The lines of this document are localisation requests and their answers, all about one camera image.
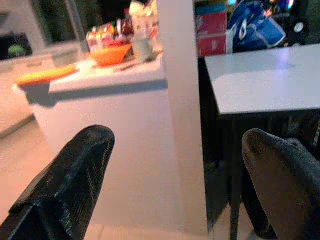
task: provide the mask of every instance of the floor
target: floor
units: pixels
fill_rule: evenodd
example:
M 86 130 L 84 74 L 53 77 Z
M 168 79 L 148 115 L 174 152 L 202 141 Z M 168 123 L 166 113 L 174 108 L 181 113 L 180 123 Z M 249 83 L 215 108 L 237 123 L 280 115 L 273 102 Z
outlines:
M 30 181 L 54 158 L 37 122 L 31 121 L 0 140 L 0 223 Z M 209 236 L 200 237 L 157 229 L 109 227 L 90 224 L 86 240 L 227 240 L 230 229 L 230 206 L 227 203 L 226 177 L 223 167 L 206 167 L 208 189 Z M 240 209 L 239 240 L 257 240 L 243 205 Z

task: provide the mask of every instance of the white wall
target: white wall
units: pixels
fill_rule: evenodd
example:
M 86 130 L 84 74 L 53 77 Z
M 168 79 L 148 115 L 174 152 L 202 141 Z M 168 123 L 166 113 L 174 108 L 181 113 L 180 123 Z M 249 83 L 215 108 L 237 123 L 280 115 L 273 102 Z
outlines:
M 206 234 L 206 194 L 193 0 L 158 0 L 186 231 Z
M 78 48 L 81 52 L 78 42 L 46 46 L 31 0 L 5 0 L 5 2 L 11 13 L 5 24 L 0 26 L 0 35 L 7 34 L 10 31 L 26 33 L 34 54 L 70 48 Z

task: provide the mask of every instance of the table leg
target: table leg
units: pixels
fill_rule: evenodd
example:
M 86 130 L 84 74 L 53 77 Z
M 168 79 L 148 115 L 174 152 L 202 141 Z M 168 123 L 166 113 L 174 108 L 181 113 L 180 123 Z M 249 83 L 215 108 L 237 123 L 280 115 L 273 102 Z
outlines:
M 236 240 L 238 237 L 240 195 L 242 190 L 242 175 L 244 162 L 241 155 L 241 141 L 239 131 L 235 127 L 235 121 L 232 121 L 233 146 L 232 146 L 232 193 L 231 193 L 231 216 L 230 216 L 230 240 Z

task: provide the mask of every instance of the window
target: window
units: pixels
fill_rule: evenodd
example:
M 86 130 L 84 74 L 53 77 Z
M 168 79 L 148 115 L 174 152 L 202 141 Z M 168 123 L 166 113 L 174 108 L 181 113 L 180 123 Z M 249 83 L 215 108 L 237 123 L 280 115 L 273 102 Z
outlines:
M 65 0 L 32 0 L 47 45 L 76 39 Z
M 80 17 L 80 20 L 76 20 L 77 29 L 79 30 L 80 25 L 80 31 L 76 32 L 68 12 L 69 1 L 31 0 L 47 45 L 76 40 L 78 32 L 86 34 L 94 26 L 124 18 L 124 9 L 128 8 L 131 2 L 131 0 L 74 0 L 75 11 Z

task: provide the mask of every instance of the cardboard box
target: cardboard box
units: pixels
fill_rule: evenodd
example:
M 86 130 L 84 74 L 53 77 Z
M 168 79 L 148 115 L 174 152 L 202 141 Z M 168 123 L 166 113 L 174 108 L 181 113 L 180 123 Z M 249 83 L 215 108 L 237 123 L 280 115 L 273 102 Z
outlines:
M 197 7 L 196 34 L 200 58 L 227 53 L 227 12 L 224 4 Z
M 217 12 L 196 16 L 196 34 L 198 37 L 221 34 L 227 31 L 227 12 Z
M 198 57 L 227 53 L 227 36 L 225 34 L 198 38 Z

